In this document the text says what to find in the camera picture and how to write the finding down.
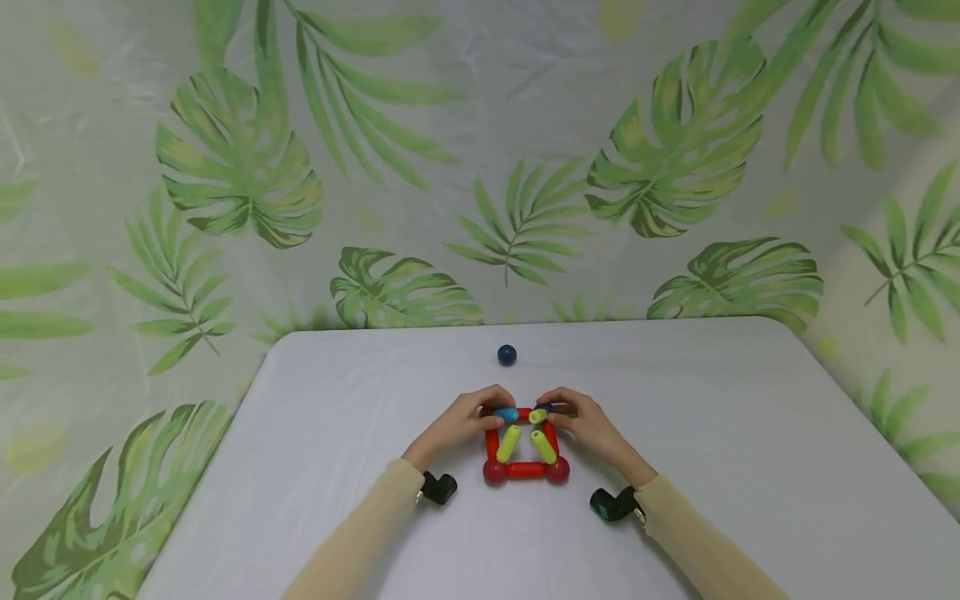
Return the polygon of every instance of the wall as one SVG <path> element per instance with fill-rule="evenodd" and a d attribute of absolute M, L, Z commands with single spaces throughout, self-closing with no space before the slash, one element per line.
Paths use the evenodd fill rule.
<path fill-rule="evenodd" d="M 296 329 L 763 315 L 960 515 L 950 0 L 12 0 L 0 597 L 127 598 Z"/>

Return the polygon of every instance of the magnetic building toy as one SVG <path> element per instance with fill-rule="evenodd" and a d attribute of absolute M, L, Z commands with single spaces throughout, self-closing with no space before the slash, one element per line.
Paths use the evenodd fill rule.
<path fill-rule="evenodd" d="M 497 414 L 510 423 L 500 442 L 500 434 L 496 429 L 486 432 L 487 462 L 483 466 L 483 476 L 488 484 L 498 486 L 508 479 L 546 479 L 551 483 L 563 483 L 570 476 L 570 463 L 560 455 L 560 446 L 557 444 L 557 432 L 553 424 L 546 420 L 546 414 L 552 412 L 550 406 L 534 408 L 485 409 L 484 414 Z M 542 462 L 510 463 L 510 456 L 516 448 L 520 437 L 518 423 L 531 423 L 540 426 L 531 436 L 531 442 L 537 449 Z"/>

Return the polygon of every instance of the right hand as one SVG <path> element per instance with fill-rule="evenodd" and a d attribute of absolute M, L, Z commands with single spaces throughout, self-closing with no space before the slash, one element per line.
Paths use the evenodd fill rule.
<path fill-rule="evenodd" d="M 537 398 L 537 404 L 552 404 L 554 412 L 547 419 L 554 427 L 572 433 L 580 444 L 619 470 L 635 489 L 657 477 L 654 468 L 627 442 L 590 396 L 557 388 Z"/>

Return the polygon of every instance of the forearm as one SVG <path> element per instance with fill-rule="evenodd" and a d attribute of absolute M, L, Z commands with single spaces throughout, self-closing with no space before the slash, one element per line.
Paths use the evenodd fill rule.
<path fill-rule="evenodd" d="M 351 600 L 369 578 L 387 542 L 413 513 L 423 475 L 392 461 L 367 496 L 317 549 L 283 600 Z"/>
<path fill-rule="evenodd" d="M 663 475 L 636 489 L 647 534 L 704 600 L 778 600 L 786 593 Z"/>

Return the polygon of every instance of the white table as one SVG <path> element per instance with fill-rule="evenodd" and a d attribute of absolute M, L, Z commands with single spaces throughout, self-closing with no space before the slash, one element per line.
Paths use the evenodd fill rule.
<path fill-rule="evenodd" d="M 510 368 L 502 344 L 518 350 Z M 800 342 L 760 318 L 288 336 L 138 597 L 278 598 L 384 466 L 458 393 L 493 382 L 521 405 L 558 385 L 596 397 L 794 599 L 960 598 L 960 525 Z M 525 442 L 518 458 L 534 456 Z M 624 483 L 573 442 L 561 439 L 563 487 L 487 487 L 482 445 L 432 467 L 460 489 L 445 508 L 421 502 L 364 597 L 696 597 L 635 519 L 589 509 L 596 488 Z"/>

